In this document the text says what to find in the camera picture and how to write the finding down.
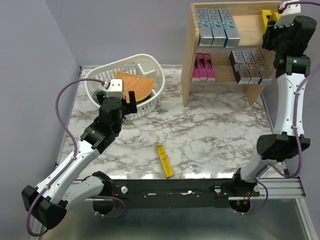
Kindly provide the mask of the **blue green toothpaste box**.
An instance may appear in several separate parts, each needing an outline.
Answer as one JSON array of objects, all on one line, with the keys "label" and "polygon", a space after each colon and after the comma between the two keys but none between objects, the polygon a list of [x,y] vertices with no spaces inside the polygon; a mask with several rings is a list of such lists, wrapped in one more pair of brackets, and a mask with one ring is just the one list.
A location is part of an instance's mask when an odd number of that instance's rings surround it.
[{"label": "blue green toothpaste box", "polygon": [[196,7],[196,19],[199,29],[199,47],[210,47],[213,42],[213,34],[210,26],[209,16],[205,7]]}]

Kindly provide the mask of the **pink toothpaste box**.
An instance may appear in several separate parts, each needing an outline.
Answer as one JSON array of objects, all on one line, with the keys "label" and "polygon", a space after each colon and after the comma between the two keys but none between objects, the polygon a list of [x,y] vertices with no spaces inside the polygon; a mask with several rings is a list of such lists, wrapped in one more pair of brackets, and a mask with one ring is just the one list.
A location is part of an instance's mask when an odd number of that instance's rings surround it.
[{"label": "pink toothpaste box", "polygon": [[198,70],[198,64],[197,61],[194,62],[193,71],[192,71],[192,77],[191,77],[192,83],[199,83],[200,82],[200,75]]},{"label": "pink toothpaste box", "polygon": [[212,57],[209,53],[203,54],[205,71],[207,75],[207,82],[213,83],[216,81],[216,73],[212,65]]},{"label": "pink toothpaste box", "polygon": [[197,53],[196,61],[197,61],[197,69],[199,74],[199,81],[206,82],[208,80],[208,76],[206,71],[204,55],[202,53]]}]

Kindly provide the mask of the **yellow toothpaste box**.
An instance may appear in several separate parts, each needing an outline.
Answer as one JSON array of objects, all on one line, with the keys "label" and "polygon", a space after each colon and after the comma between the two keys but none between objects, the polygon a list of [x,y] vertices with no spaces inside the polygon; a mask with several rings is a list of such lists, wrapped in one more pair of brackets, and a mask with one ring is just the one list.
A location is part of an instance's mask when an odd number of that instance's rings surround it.
[{"label": "yellow toothpaste box", "polygon": [[272,11],[270,9],[262,9],[259,14],[259,21],[261,26],[261,32],[264,34],[267,29],[268,22],[272,15]]},{"label": "yellow toothpaste box", "polygon": [[281,16],[282,16],[281,13],[272,12],[271,17],[270,17],[270,20],[277,22]]},{"label": "yellow toothpaste box", "polygon": [[172,167],[171,167],[171,165],[169,163],[168,156],[167,156],[167,154],[165,152],[165,148],[162,145],[158,145],[156,147],[156,151],[157,151],[157,154],[159,156],[159,159],[160,159],[160,162],[161,162],[165,177],[167,179],[173,177],[174,173],[173,173]]}]

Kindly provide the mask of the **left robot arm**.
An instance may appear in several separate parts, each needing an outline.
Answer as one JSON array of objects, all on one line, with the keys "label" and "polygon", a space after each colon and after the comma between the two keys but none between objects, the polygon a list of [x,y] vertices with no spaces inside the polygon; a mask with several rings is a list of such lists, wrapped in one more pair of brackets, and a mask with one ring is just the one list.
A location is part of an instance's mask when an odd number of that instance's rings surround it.
[{"label": "left robot arm", "polygon": [[34,217],[50,230],[62,221],[73,205],[97,195],[107,197],[111,191],[110,178],[103,173],[94,173],[77,185],[72,183],[118,137],[125,116],[137,111],[134,91],[129,91],[124,99],[103,98],[97,118],[84,130],[75,149],[62,164],[35,187],[27,185],[23,189],[27,216]]}]

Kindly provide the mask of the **silver toothpaste box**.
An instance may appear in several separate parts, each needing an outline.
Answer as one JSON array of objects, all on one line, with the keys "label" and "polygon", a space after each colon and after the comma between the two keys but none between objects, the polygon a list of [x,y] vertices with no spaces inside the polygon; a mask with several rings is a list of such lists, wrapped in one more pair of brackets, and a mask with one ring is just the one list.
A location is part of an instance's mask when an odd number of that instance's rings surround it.
[{"label": "silver toothpaste box", "polygon": [[250,81],[249,84],[256,84],[258,85],[261,80],[261,75],[259,73],[259,70],[257,68],[257,65],[254,61],[253,55],[248,50],[242,50],[241,51],[246,67],[248,69],[249,75],[250,75]]}]

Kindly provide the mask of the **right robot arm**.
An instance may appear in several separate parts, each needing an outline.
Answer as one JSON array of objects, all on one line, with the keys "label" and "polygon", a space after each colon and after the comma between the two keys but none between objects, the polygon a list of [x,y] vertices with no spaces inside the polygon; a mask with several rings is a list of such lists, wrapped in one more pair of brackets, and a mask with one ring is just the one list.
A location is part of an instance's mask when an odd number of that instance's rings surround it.
[{"label": "right robot arm", "polygon": [[257,154],[232,177],[230,191],[241,196],[257,186],[258,179],[269,167],[298,156],[298,166],[290,178],[296,177],[302,168],[302,152],[311,143],[304,136],[303,105],[308,78],[313,75],[311,59],[304,54],[313,36],[317,21],[298,15],[282,28],[276,21],[268,22],[263,34],[262,48],[273,51],[273,66],[278,85],[276,122],[271,134],[261,135],[256,143]]}]

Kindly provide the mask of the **metallic blue toothpaste box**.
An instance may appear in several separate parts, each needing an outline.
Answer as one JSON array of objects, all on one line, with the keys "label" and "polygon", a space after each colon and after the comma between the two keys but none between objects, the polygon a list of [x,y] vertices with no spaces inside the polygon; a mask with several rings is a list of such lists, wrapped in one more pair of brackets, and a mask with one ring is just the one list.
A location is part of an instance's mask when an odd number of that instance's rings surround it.
[{"label": "metallic blue toothpaste box", "polygon": [[208,19],[213,35],[212,47],[224,47],[227,40],[223,23],[217,8],[207,8]]},{"label": "metallic blue toothpaste box", "polygon": [[225,48],[237,48],[241,40],[235,20],[229,8],[219,8],[219,15],[226,35]]}]

